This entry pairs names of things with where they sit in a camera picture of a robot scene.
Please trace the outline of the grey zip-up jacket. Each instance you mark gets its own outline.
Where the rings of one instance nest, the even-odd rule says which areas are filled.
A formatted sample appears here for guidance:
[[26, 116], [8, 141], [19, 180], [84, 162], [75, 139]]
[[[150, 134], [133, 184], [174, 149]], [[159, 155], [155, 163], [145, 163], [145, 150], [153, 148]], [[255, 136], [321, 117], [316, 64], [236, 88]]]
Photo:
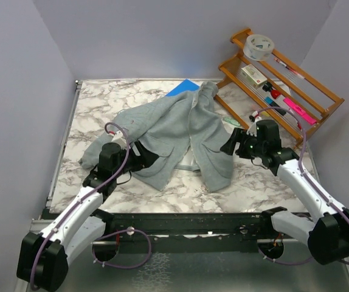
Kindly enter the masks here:
[[135, 178], [163, 190], [175, 167], [191, 150], [208, 191], [217, 192], [230, 185], [233, 157], [220, 150], [230, 134], [214, 109], [217, 92], [214, 82], [205, 82], [196, 91], [164, 96], [117, 113], [108, 129], [122, 127], [129, 142], [139, 141], [158, 155], [151, 167], [134, 172]]

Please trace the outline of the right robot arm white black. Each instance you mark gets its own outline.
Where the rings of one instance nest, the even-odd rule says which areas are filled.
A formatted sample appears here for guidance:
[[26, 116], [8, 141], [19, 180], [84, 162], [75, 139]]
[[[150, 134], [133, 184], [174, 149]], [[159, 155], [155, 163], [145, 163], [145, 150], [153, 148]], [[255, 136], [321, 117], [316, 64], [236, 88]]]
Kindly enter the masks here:
[[305, 244], [321, 265], [346, 262], [349, 257], [349, 209], [335, 200], [306, 170], [297, 153], [282, 147], [278, 125], [255, 119], [248, 130], [235, 128], [220, 148], [228, 155], [261, 159], [263, 167], [279, 177], [297, 196], [311, 218], [298, 217], [276, 207], [262, 213], [260, 233], [272, 238], [278, 233]]

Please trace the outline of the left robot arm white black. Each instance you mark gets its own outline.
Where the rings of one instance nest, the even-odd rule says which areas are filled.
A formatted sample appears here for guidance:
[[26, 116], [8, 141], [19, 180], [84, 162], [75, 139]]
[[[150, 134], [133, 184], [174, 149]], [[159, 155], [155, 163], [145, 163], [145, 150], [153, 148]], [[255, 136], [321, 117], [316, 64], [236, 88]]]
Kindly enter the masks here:
[[33, 290], [57, 291], [74, 259], [90, 242], [107, 240], [114, 225], [95, 214], [117, 187], [117, 178], [152, 166], [158, 155], [139, 141], [122, 148], [116, 142], [102, 147], [98, 163], [84, 179], [78, 195], [53, 222], [22, 240], [16, 275]]

